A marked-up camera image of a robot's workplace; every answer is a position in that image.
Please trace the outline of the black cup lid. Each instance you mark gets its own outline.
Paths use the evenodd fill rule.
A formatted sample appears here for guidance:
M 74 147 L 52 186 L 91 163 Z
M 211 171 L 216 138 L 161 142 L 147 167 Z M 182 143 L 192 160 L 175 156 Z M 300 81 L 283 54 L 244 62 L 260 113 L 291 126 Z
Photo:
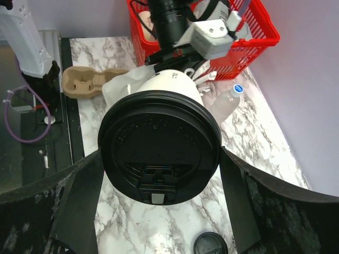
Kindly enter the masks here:
M 197 101 L 155 90 L 117 101 L 102 119 L 97 143 L 118 191 L 141 203 L 174 205 L 207 186 L 219 165 L 221 133 Z

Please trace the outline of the light blue paper bag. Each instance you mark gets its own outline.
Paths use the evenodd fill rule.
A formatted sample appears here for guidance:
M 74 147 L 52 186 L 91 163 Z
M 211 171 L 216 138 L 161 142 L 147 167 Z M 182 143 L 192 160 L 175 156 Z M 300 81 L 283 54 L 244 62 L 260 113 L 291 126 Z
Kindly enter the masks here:
M 154 74 L 152 65 L 143 65 L 106 82 L 102 86 L 102 94 L 107 107 L 111 107 L 125 96 L 135 93 Z

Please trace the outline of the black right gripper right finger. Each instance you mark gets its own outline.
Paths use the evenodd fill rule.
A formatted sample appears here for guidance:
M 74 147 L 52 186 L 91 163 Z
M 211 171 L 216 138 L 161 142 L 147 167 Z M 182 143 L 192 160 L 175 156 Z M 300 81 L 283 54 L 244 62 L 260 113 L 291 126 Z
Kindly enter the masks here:
M 226 149 L 220 173 L 238 253 L 338 253 L 338 197 L 285 182 Z

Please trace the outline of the white paper cup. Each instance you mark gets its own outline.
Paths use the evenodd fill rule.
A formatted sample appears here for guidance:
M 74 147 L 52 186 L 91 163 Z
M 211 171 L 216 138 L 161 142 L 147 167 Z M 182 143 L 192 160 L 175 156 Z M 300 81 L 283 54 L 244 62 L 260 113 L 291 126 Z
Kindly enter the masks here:
M 179 93 L 203 105 L 201 95 L 195 82 L 187 74 L 178 70 L 167 69 L 155 73 L 137 90 L 137 92 L 144 92 L 147 90 L 165 90 Z

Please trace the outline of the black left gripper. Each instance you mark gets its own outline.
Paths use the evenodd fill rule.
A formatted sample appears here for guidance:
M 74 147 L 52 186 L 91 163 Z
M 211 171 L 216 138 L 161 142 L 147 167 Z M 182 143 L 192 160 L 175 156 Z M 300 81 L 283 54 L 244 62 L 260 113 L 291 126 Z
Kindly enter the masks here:
M 173 69 L 184 72 L 186 69 L 197 71 L 207 60 L 191 45 L 185 44 L 176 48 L 165 48 L 148 56 L 145 65 L 154 66 L 154 71 Z

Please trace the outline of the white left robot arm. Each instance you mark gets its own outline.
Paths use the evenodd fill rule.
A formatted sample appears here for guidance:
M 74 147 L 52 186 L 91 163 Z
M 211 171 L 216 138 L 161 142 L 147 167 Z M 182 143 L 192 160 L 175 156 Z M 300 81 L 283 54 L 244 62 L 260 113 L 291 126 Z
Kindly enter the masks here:
M 148 80 L 161 70 L 197 71 L 206 61 L 193 43 L 185 39 L 188 29 L 205 20 L 209 12 L 196 19 L 190 1 L 147 1 L 153 32 L 160 51 L 149 56 L 146 65 L 136 68 L 138 81 Z M 52 86 L 60 69 L 47 52 L 32 19 L 27 1 L 1 1 L 1 30 L 14 50 L 25 81 Z

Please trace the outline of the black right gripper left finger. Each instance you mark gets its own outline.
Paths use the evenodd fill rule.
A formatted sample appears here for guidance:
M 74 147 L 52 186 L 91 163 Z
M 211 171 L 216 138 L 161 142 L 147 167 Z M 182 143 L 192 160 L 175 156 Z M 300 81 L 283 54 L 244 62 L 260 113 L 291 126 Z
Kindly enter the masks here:
M 98 253 L 94 227 L 100 151 L 1 194 L 1 253 Z

